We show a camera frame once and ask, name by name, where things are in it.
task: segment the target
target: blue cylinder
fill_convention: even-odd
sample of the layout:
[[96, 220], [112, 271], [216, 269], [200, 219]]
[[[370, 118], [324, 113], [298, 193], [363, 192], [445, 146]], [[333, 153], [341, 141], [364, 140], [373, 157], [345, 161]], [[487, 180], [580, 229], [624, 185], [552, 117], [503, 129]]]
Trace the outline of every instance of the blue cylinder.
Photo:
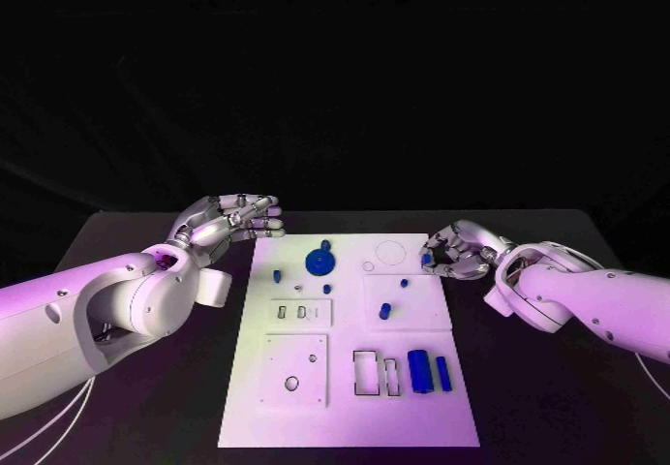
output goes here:
[[416, 394], [428, 394], [435, 390], [432, 375], [429, 374], [429, 362], [426, 351], [409, 351], [409, 375], [412, 377], [412, 391]]
[[451, 379], [449, 372], [446, 371], [446, 359], [443, 356], [435, 358], [436, 371], [439, 372], [439, 383], [442, 384], [442, 390], [451, 390]]
[[387, 316], [390, 315], [390, 304], [386, 303], [382, 307], [380, 307], [380, 310], [379, 310], [379, 317], [383, 319], [383, 320], [387, 320]]

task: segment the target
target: blue object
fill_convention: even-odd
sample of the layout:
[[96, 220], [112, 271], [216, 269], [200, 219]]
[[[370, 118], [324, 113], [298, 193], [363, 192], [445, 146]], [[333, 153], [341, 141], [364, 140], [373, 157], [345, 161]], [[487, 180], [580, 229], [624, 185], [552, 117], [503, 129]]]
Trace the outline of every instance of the blue object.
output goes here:
[[428, 352], [407, 352], [409, 375], [412, 377], [412, 391], [416, 394], [428, 394], [435, 391], [432, 376], [429, 374]]
[[380, 310], [379, 310], [379, 317], [383, 319], [383, 320], [387, 320], [387, 316], [390, 315], [390, 304], [386, 303], [382, 307], [380, 307]]
[[446, 359], [443, 356], [435, 358], [436, 371], [439, 372], [439, 383], [442, 390], [451, 390], [449, 372], [446, 371]]
[[304, 266], [314, 276], [325, 276], [335, 268], [335, 256], [331, 254], [331, 243], [327, 240], [321, 241], [321, 248], [307, 255]]

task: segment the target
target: blue knob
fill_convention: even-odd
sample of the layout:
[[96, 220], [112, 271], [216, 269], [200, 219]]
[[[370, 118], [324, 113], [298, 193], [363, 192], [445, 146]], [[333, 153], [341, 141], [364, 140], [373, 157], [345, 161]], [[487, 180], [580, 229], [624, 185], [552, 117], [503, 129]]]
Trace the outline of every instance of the blue knob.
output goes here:
[[390, 304], [386, 303], [382, 307], [380, 307], [380, 310], [379, 310], [379, 317], [383, 319], [383, 320], [387, 320], [387, 316], [390, 315]]

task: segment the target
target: robotic hand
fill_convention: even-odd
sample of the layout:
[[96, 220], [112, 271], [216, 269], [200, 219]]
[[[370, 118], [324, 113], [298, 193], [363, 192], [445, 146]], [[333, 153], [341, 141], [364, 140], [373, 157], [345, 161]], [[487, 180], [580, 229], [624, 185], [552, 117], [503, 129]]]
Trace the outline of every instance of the robotic hand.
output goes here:
[[[451, 263], [436, 263], [436, 250]], [[516, 245], [468, 220], [428, 240], [422, 264], [425, 272], [455, 279], [478, 279], [492, 267], [484, 301], [503, 316], [516, 313], [547, 332], [576, 317], [605, 342], [670, 363], [670, 280], [603, 269], [553, 242]]]
[[[194, 302], [222, 307], [230, 243], [282, 237], [275, 197], [204, 197], [164, 243], [0, 290], [0, 419], [31, 409], [171, 334]], [[88, 317], [105, 324], [93, 338]]]

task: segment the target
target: white robotic arm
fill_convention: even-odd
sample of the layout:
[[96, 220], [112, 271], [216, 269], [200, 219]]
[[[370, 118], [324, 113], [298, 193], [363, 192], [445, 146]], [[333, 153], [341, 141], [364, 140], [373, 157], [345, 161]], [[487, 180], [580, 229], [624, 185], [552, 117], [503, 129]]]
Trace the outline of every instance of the white robotic arm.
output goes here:
[[[276, 204], [273, 197], [204, 197], [164, 243], [0, 290], [0, 419], [173, 333], [194, 302], [223, 306], [230, 275], [204, 267], [230, 242], [284, 236]], [[108, 329], [96, 338], [88, 317]]]
[[[442, 248], [451, 263], [435, 261]], [[426, 272], [456, 279], [477, 279], [494, 267], [484, 301], [505, 317], [516, 313], [547, 332], [576, 317], [605, 342], [670, 363], [670, 280], [603, 269], [553, 242], [516, 246], [467, 220], [428, 240], [422, 263]]]

